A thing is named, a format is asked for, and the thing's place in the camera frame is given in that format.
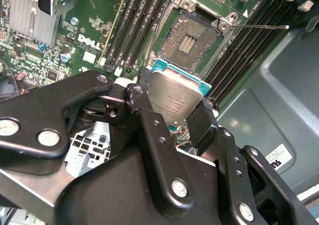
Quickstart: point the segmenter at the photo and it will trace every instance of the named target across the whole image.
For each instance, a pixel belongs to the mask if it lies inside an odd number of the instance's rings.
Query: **aluminum heatsink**
[[[42,12],[37,0],[11,0],[9,28],[23,37],[53,46],[60,16]]]

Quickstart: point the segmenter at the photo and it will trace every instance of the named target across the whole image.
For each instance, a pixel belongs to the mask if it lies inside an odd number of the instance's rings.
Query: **gray metal panel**
[[[238,146],[267,156],[284,144],[277,172],[295,193],[319,183],[319,30],[293,30],[224,107],[218,122]]]

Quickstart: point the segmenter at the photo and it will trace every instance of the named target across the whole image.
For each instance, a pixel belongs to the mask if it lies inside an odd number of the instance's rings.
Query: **dimm slot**
[[[289,22],[292,15],[293,12],[290,11],[290,13],[287,13],[287,8],[285,7],[281,10],[280,14],[277,14],[275,18],[278,19],[273,24],[278,25],[287,23]],[[257,40],[255,43],[255,45],[257,46],[252,46],[251,50],[248,52],[250,56],[241,59],[239,63],[240,69],[233,70],[232,73],[229,75],[229,78],[225,80],[227,81],[227,83],[224,82],[214,93],[214,96],[216,96],[216,101],[221,102],[221,97],[224,98],[227,95],[226,91],[230,91],[230,89],[235,86],[236,82],[238,82],[242,78],[242,76],[244,76],[244,74],[251,68],[252,63],[259,58],[259,56],[275,38],[275,35],[277,35],[279,32],[280,31],[278,30],[263,31],[263,34],[259,36],[259,40]]]
[[[272,4],[271,7],[268,8],[267,13],[265,14],[265,17],[260,20],[261,24],[272,24],[271,19],[274,18],[277,11],[281,8],[281,6],[277,6],[276,4]],[[215,90],[219,87],[219,85],[222,83],[222,81],[225,79],[227,74],[236,67],[236,64],[240,58],[245,56],[247,53],[247,50],[252,45],[256,45],[254,41],[258,38],[261,38],[259,35],[262,32],[261,29],[250,29],[250,34],[248,37],[245,38],[244,44],[241,44],[240,47],[237,48],[237,52],[235,56],[232,56],[228,61],[227,64],[230,65],[227,69],[220,70],[220,73],[218,73],[218,77],[215,77],[218,79],[216,82],[215,80],[212,80],[210,83],[214,83],[214,88],[210,91],[211,94],[215,95]]]
[[[128,0],[128,2],[126,3],[125,5],[125,8],[124,8],[124,11],[122,13],[122,16],[120,18],[120,21],[118,23],[118,26],[116,27],[116,30],[113,34],[113,39],[112,39],[112,42],[110,43],[110,45],[108,46],[108,48],[106,49],[105,53],[104,53],[104,57],[108,57],[111,53],[111,51],[114,49],[114,44],[115,44],[115,41],[117,39],[117,36],[118,36],[118,33],[120,31],[120,28],[123,27],[124,23],[125,23],[125,20],[124,20],[124,17],[125,17],[125,14],[128,12],[129,10],[129,6],[131,4],[131,1],[132,0]]]
[[[130,51],[131,51],[131,49],[132,49],[132,47],[133,47],[133,44],[135,43],[135,41],[136,41],[136,37],[137,37],[137,35],[140,33],[140,31],[141,31],[141,26],[142,26],[142,23],[143,23],[143,21],[144,21],[144,17],[145,17],[145,15],[147,14],[147,11],[149,11],[149,9],[150,9],[150,6],[151,6],[151,4],[152,4],[152,1],[153,0],[147,0],[146,2],[145,2],[145,5],[144,5],[144,7],[143,7],[143,9],[142,9],[142,14],[140,15],[140,17],[138,18],[138,21],[137,21],[137,23],[135,24],[135,26],[134,26],[134,30],[133,30],[133,33],[132,33],[132,35],[131,35],[131,37],[130,37],[130,40],[129,40],[129,43],[128,43],[128,45],[126,46],[126,50],[124,51],[124,53],[123,53],[123,61],[124,61],[124,63],[128,60],[128,56],[129,56],[129,54],[130,54]]]
[[[116,61],[118,59],[118,56],[119,56],[119,54],[124,46],[124,41],[127,38],[126,32],[130,29],[130,26],[135,18],[136,12],[137,12],[138,8],[140,7],[141,3],[142,3],[142,0],[135,0],[134,1],[134,4],[133,4],[134,7],[131,9],[131,12],[127,18],[127,21],[123,25],[120,25],[120,28],[122,28],[121,30],[123,31],[123,33],[122,33],[122,36],[120,38],[119,43],[117,43],[117,46],[115,46],[115,49],[114,49],[114,52],[113,52],[113,55],[111,58],[111,62],[113,62],[113,63],[114,63],[114,61]]]
[[[145,43],[145,40],[148,37],[148,33],[149,33],[149,31],[150,31],[150,29],[152,27],[152,24],[153,24],[154,20],[156,19],[156,16],[159,14],[160,9],[162,8],[162,5],[163,5],[164,1],[165,0],[158,0],[156,8],[152,12],[152,16],[149,19],[149,21],[148,21],[148,23],[147,23],[147,25],[145,27],[145,30],[144,30],[144,32],[143,32],[143,34],[142,34],[142,36],[141,36],[141,38],[140,38],[140,40],[138,42],[138,45],[135,47],[135,50],[132,53],[132,58],[131,58],[131,60],[128,63],[128,65],[129,65],[128,68],[133,67],[133,65],[135,64],[138,56],[140,55],[141,50],[143,48],[143,45]]]
[[[289,16],[287,16],[286,20],[283,21],[283,23],[286,23],[289,21]],[[270,39],[267,42],[264,42],[260,51],[256,54],[256,58],[258,58],[259,56],[261,56],[261,54],[263,53],[264,49],[266,49],[272,42],[272,40],[274,38],[276,38],[278,36],[278,34],[280,33],[279,30],[273,32],[270,36]],[[240,71],[240,73],[232,80],[232,82],[228,85],[228,87],[222,91],[222,93],[220,93],[217,97],[217,101],[218,103],[220,103],[221,101],[223,101],[223,99],[227,96],[227,94],[235,87],[235,85],[237,84],[237,82],[248,72],[248,70],[251,68],[252,63],[249,63],[244,69],[242,69]]]
[[[255,14],[247,21],[247,24],[256,24],[256,22],[262,17],[264,14],[265,7],[268,7],[271,5],[273,0],[264,0],[262,4],[258,7]],[[244,42],[245,37],[249,33],[251,33],[252,30],[248,28],[243,28],[233,41],[233,43],[228,47],[226,53],[222,56],[222,58],[217,62],[217,64],[214,66],[212,71],[210,72],[209,76],[206,78],[207,83],[211,83],[219,74],[219,72],[223,69],[223,67],[227,64],[228,60],[234,55],[236,50],[239,48],[239,46]]]

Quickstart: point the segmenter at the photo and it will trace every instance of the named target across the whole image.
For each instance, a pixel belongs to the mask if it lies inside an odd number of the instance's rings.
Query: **sticker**
[[[90,62],[91,64],[94,64],[95,57],[96,57],[96,55],[86,51],[86,52],[84,52],[83,60]]]
[[[272,151],[267,157],[268,163],[275,169],[278,170],[284,164],[289,162],[293,157],[286,149],[284,144],[279,145],[274,151]]]

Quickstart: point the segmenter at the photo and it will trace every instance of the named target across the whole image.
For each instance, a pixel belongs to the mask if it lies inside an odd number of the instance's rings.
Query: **screw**
[[[139,93],[143,93],[142,88],[139,87],[138,85],[135,85],[135,86],[134,86],[134,89],[135,89],[137,92],[139,92]]]
[[[18,132],[19,124],[11,119],[0,120],[0,136],[10,136]]]
[[[72,24],[72,25],[78,25],[78,24],[79,24],[78,18],[72,17],[72,18],[71,18],[71,24]]]
[[[173,189],[173,192],[177,196],[181,198],[185,198],[187,196],[187,193],[188,193],[187,187],[185,183],[183,183],[181,180],[174,179],[171,183],[171,188]]]
[[[250,210],[250,208],[246,204],[240,203],[238,207],[244,219],[250,222],[254,220],[253,212]]]
[[[254,148],[251,148],[250,149],[250,151],[255,155],[255,156],[257,156],[258,155],[258,152],[256,151],[256,149],[254,149]]]
[[[102,83],[107,83],[108,79],[104,76],[104,75],[99,75],[96,77],[99,81],[101,81]]]
[[[60,142],[60,135],[53,130],[44,130],[39,133],[38,141],[44,146],[54,146]]]
[[[229,132],[227,129],[224,129],[224,133],[225,133],[228,137],[231,136],[230,132]]]

